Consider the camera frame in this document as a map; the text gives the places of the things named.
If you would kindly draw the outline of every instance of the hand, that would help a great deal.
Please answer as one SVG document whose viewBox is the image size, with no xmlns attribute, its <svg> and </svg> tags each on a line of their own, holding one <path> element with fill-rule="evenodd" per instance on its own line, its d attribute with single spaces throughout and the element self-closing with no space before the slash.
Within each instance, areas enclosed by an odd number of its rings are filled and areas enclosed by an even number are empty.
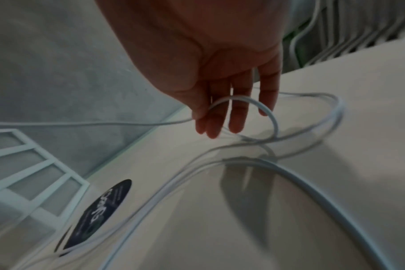
<svg viewBox="0 0 405 270">
<path fill-rule="evenodd" d="M 189 106 L 198 133 L 215 138 L 228 104 L 217 99 L 251 94 L 271 110 L 279 91 L 281 40 L 288 0 L 97 0 L 131 60 L 163 93 Z M 229 129 L 241 132 L 248 104 L 232 102 Z"/>
</svg>

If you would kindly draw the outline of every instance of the white cable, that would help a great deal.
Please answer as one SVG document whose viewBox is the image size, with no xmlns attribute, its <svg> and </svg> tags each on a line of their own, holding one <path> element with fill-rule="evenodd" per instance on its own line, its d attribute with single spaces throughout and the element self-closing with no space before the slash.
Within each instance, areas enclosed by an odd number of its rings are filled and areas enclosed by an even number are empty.
<svg viewBox="0 0 405 270">
<path fill-rule="evenodd" d="M 234 145 L 226 145 L 226 146 L 220 146 L 220 147 L 216 147 L 213 149 L 210 149 L 200 155 L 198 155 L 196 158 L 194 158 L 193 160 L 191 160 L 188 164 L 186 164 L 181 170 L 179 170 L 169 181 L 167 181 L 151 198 L 148 199 L 148 201 L 143 204 L 142 206 L 139 207 L 139 209 L 137 209 L 136 211 L 134 211 L 130 216 L 126 217 L 124 220 L 122 220 L 120 223 L 118 223 L 117 225 L 115 225 L 113 228 L 108 229 L 107 231 L 105 231 L 104 233 L 101 233 L 97 236 L 94 237 L 90 237 L 90 239 L 88 239 L 87 241 L 76 245 L 74 247 L 59 251 L 59 252 L 55 252 L 51 255 L 39 258 L 35 261 L 32 261 L 22 267 L 17 268 L 18 270 L 25 270 L 28 269 L 29 267 L 42 262 L 46 259 L 49 258 L 57 258 L 60 255 L 63 255 L 65 253 L 69 253 L 69 252 L 73 252 L 75 250 L 81 249 L 84 246 L 87 245 L 92 245 L 92 247 L 90 248 L 90 250 L 87 250 L 85 252 L 82 252 L 82 254 L 87 254 L 88 252 L 90 252 L 91 250 L 93 250 L 94 248 L 96 248 L 101 242 L 105 241 L 107 238 L 109 238 L 112 234 L 114 234 L 115 232 L 117 232 L 118 230 L 120 230 L 124 225 L 128 224 L 129 222 L 130 225 L 133 225 L 135 227 L 138 226 L 138 224 L 140 224 L 142 222 L 142 220 L 144 219 L 144 217 L 155 207 L 155 205 L 157 205 L 165 196 L 167 196 L 171 191 L 173 191 L 175 188 L 178 187 L 177 182 L 175 182 L 175 179 L 183 179 L 184 176 L 181 176 L 182 174 L 184 174 L 186 171 L 189 170 L 198 170 L 199 168 L 202 168 L 204 165 L 196 165 L 194 164 L 198 159 L 200 159 L 201 157 L 205 156 L 207 153 L 213 152 L 215 150 L 219 150 L 219 149 L 224 149 L 224 148 L 233 148 L 233 147 L 242 147 L 242 146 L 251 146 L 251 145 L 264 145 L 266 143 L 272 143 L 272 142 L 276 142 L 276 141 L 283 141 L 283 140 L 287 140 L 299 135 L 302 135 L 304 133 L 307 133 L 309 131 L 312 131 L 313 129 L 323 125 L 324 123 L 332 120 L 332 119 L 341 119 L 342 115 L 343 115 L 343 110 L 344 110 L 344 105 L 343 102 L 341 101 L 340 98 L 332 95 L 332 94 L 328 94 L 328 93 L 280 93 L 282 95 L 291 95 L 291 96 L 297 96 L 297 97 L 317 97 L 317 98 L 324 98 L 327 101 L 329 101 L 331 103 L 331 105 L 333 106 L 332 111 L 322 120 L 320 120 L 319 122 L 310 125 L 302 130 L 299 130 L 295 133 L 283 136 L 283 137 L 278 137 L 278 132 L 279 132 L 279 128 L 278 128 L 278 123 L 273 115 L 273 113 L 270 111 L 270 109 L 268 107 L 266 107 L 264 104 L 260 103 L 259 101 L 253 100 L 250 97 L 247 96 L 229 96 L 229 97 L 224 97 L 221 98 L 219 100 L 217 100 L 215 103 L 213 103 L 210 107 L 213 108 L 223 102 L 229 102 L 229 100 L 238 100 L 238 101 L 244 101 L 250 104 L 253 104 L 255 106 L 257 106 L 259 109 L 261 109 L 263 112 L 266 113 L 266 115 L 269 117 L 269 119 L 271 120 L 272 124 L 273 124 L 273 133 L 270 137 L 266 138 L 266 139 L 255 139 L 255 138 L 250 138 L 250 137 L 245 137 L 242 135 L 236 135 L 235 136 L 239 136 L 241 138 L 244 139 L 244 142 L 241 143 L 237 143 Z M 185 120 L 181 120 L 181 121 L 172 121 L 172 122 L 161 122 L 161 123 L 151 123 L 151 124 L 147 124 L 147 123 L 135 123 L 135 122 L 125 122 L 125 121 L 85 121 L 85 122 L 60 122 L 60 123 L 51 123 L 51 122 L 35 122 L 35 123 L 7 123 L 7 122 L 0 122 L 0 126 L 27 126 L 27 127 L 41 127 L 41 126 L 49 126 L 49 127 L 69 127 L 69 126 L 82 126 L 82 125 L 86 125 L 86 126 L 92 126 L 92 125 L 146 125 L 146 126 L 156 126 L 156 125 L 175 125 L 175 124 L 181 124 L 181 123 L 185 123 L 188 121 L 191 121 L 192 119 L 185 119 Z M 132 233 L 135 229 L 135 227 L 132 227 L 133 229 L 130 231 L 128 230 L 129 233 Z M 118 242 L 118 244 L 116 245 L 116 247 L 113 249 L 111 255 L 108 257 L 108 259 L 106 260 L 106 262 L 102 265 L 101 269 L 106 269 L 108 267 L 108 265 L 110 264 L 110 261 L 112 260 L 112 258 L 116 255 L 116 253 L 119 251 L 119 249 L 121 248 L 123 242 Z"/>
</svg>

